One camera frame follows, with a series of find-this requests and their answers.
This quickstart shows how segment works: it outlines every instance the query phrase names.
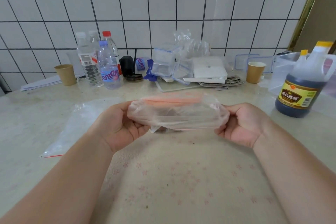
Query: jug handle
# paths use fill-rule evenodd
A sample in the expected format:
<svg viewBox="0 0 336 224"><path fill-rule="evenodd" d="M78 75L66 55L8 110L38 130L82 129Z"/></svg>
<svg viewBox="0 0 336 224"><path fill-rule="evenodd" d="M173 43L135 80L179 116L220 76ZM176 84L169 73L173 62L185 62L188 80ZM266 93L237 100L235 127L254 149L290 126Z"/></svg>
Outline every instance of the jug handle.
<svg viewBox="0 0 336 224"><path fill-rule="evenodd" d="M333 75L334 71L336 70L336 56L334 54L327 54L325 55L325 59L332 59L333 63L331 63L331 66L327 72L327 74L324 77L324 81L328 81L330 77Z"/></svg>

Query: barcode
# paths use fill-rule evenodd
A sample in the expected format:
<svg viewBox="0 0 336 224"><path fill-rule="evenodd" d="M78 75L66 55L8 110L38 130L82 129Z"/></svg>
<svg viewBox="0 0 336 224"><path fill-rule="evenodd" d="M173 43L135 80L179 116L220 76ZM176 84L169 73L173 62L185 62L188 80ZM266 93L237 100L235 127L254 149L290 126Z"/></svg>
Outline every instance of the barcode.
<svg viewBox="0 0 336 224"><path fill-rule="evenodd" d="M307 106L309 106L309 103L310 103L310 101L311 101L312 99L311 98L306 98L305 100L304 100L304 102L302 103L302 107L307 107Z"/></svg>
<svg viewBox="0 0 336 224"><path fill-rule="evenodd" d="M89 55L81 55L83 61L91 61L91 57Z"/></svg>

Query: table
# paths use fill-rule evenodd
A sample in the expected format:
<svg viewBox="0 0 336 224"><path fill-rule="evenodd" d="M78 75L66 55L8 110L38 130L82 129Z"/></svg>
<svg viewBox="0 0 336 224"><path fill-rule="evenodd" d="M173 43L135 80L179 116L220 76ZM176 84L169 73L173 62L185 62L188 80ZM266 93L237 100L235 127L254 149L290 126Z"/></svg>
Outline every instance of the table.
<svg viewBox="0 0 336 224"><path fill-rule="evenodd" d="M196 88L226 105L249 102L336 171L335 120L317 112L304 119L274 109L266 88ZM40 158L65 127L74 104L158 93L153 82L123 82L117 90L92 88L82 79L0 98L0 216L57 163ZM288 223L253 151L212 131L147 133L115 154L91 223Z"/></svg>

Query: tile wall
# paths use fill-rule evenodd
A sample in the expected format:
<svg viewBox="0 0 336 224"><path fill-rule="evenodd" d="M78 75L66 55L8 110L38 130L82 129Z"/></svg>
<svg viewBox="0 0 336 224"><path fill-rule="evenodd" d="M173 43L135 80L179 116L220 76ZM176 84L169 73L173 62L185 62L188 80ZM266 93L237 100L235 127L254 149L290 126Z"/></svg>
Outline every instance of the tile wall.
<svg viewBox="0 0 336 224"><path fill-rule="evenodd" d="M214 54L269 56L288 47L306 0L0 0L0 84L4 91L53 76L69 63L75 32L110 30L119 55L152 48L190 29Z"/></svg>

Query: paper cup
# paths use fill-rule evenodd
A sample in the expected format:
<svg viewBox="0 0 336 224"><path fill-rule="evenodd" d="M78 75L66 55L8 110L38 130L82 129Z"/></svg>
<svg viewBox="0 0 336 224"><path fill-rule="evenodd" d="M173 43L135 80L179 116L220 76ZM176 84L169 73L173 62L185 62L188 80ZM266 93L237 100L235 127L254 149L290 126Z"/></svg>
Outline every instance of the paper cup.
<svg viewBox="0 0 336 224"><path fill-rule="evenodd" d="M71 86L76 84L76 77L72 65L59 65L54 67L58 76L61 78L64 86Z"/></svg>
<svg viewBox="0 0 336 224"><path fill-rule="evenodd" d="M249 62L247 64L246 81L249 83L258 83L265 66L266 64L262 62Z"/></svg>

